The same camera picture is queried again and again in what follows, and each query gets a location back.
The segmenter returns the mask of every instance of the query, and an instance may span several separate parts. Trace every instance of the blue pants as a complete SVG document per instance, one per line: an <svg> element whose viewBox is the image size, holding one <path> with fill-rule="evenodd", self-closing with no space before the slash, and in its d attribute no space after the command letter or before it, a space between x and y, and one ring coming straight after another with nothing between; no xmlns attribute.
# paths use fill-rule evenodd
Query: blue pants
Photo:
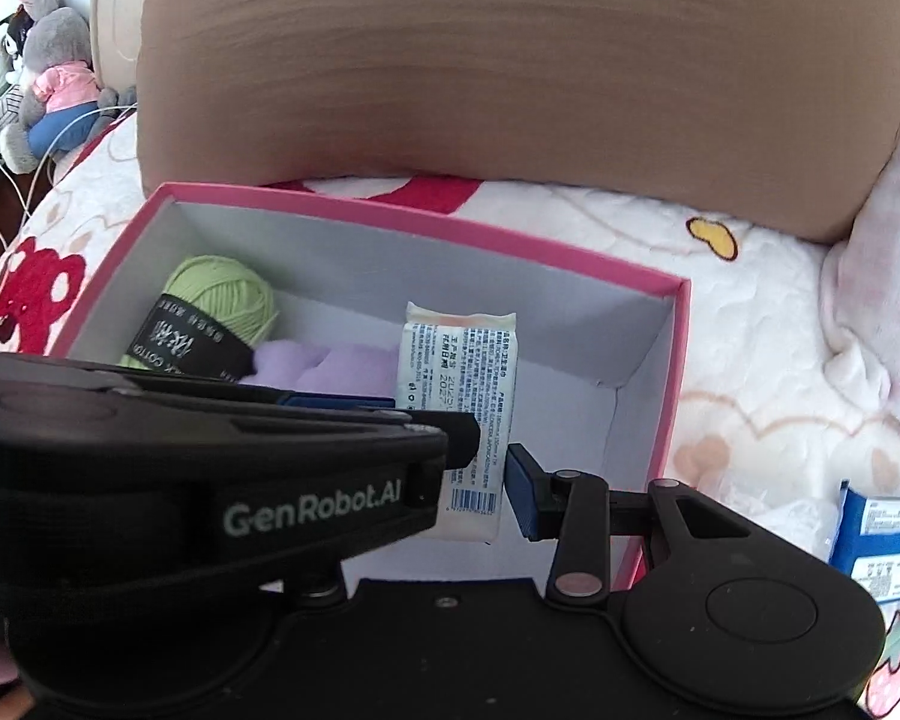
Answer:
<svg viewBox="0 0 900 720"><path fill-rule="evenodd" d="M53 139L66 129L67 124L85 113L96 111L96 109L96 103L84 103L83 105L74 105L73 108L65 108L62 111L53 111L53 113L46 114L26 134L26 141L29 142L31 152L34 153L37 159L43 159L44 154L50 149ZM88 116L86 119L80 119L79 122L64 132L53 149L55 151L73 151L78 146L82 146L89 137L90 130L93 128L97 116Z"/></svg>

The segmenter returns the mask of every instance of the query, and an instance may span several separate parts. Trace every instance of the bedsheet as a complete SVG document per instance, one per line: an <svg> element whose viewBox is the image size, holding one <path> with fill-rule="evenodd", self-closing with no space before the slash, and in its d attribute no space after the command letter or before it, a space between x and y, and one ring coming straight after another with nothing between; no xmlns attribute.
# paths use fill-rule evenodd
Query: bedsheet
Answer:
<svg viewBox="0 0 900 720"><path fill-rule="evenodd" d="M414 178L286 188L452 214L691 279L667 474L694 484L706 471L733 467L806 495L831 497L850 479L862 493L900 496L900 426L855 408L823 378L825 248L721 215L564 186ZM83 285L143 201L131 117L50 192L0 261L0 350L52 348ZM900 605L885 614L896 649L864 700L876 716L900 720Z"/></svg>

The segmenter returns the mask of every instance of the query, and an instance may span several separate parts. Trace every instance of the green yarn ball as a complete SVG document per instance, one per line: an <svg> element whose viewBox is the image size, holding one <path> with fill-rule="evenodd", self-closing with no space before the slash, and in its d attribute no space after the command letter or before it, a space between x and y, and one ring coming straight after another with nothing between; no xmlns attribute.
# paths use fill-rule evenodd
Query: green yarn ball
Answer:
<svg viewBox="0 0 900 720"><path fill-rule="evenodd" d="M185 260L163 292L199 308L254 349L266 341L276 322L271 286L246 265L226 257L203 255ZM120 365L146 370L146 365L130 355L125 355Z"/></svg>

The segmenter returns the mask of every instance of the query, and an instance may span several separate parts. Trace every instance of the open cardboard box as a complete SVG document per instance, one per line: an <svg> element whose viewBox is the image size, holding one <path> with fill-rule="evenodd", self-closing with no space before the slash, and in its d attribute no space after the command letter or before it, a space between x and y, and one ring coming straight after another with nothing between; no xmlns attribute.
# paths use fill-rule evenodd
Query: open cardboard box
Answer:
<svg viewBox="0 0 900 720"><path fill-rule="evenodd" d="M197 184L161 187L74 306L52 353L119 362L170 273L234 257L274 287L274 338L399 346L407 301L517 314L511 441L548 470L643 490L663 469L687 336L689 283L514 232L360 200ZM554 544L530 544L505 504L495 543L414 538L346 565L351 581L545 581ZM613 550L615 584L637 569Z"/></svg>

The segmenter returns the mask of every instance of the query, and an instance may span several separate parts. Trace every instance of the beige headboard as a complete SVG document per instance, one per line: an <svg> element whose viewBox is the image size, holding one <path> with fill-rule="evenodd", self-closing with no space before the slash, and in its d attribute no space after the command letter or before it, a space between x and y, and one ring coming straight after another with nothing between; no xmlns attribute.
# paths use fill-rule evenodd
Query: beige headboard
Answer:
<svg viewBox="0 0 900 720"><path fill-rule="evenodd" d="M118 92L137 82L144 0L91 0L90 31L97 79Z"/></svg>

